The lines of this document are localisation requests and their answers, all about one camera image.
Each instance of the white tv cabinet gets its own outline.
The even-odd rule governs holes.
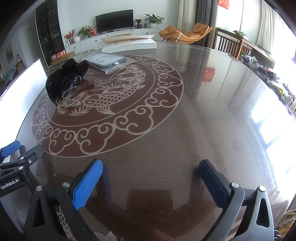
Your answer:
[[[156,34],[153,40],[160,41],[159,28],[135,28],[135,29],[129,29],[129,30],[120,30],[116,32],[106,33],[97,35],[95,37],[82,39],[77,43],[71,44],[67,47],[65,47],[66,53],[70,53],[72,51],[75,51],[75,54],[79,53],[85,53],[90,50],[96,50],[99,48],[102,48],[105,45],[105,42],[102,40],[102,38],[112,37],[116,35],[123,35],[123,34],[131,34],[131,35],[150,35],[150,34]]]

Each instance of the red flowers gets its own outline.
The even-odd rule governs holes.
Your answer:
[[[72,39],[74,37],[75,29],[72,29],[72,32],[68,31],[68,34],[64,35],[66,39]]]

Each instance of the red paper sign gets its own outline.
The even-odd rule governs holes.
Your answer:
[[[224,8],[229,9],[229,0],[218,0],[218,4]]]
[[[206,68],[204,76],[202,78],[202,81],[203,82],[212,82],[215,72],[216,72],[215,69]]]

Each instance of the clamp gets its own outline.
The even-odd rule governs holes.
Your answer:
[[[30,183],[30,166],[44,155],[43,147],[37,145],[23,153],[17,160],[2,163],[4,158],[21,147],[20,142],[15,141],[0,149],[0,197],[28,185]]]

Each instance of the plastic bag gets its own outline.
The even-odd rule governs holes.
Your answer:
[[[120,56],[112,53],[95,53],[82,60],[87,60],[90,66],[93,66],[99,70],[104,71],[106,74],[112,73],[115,70],[134,63],[131,58]]]

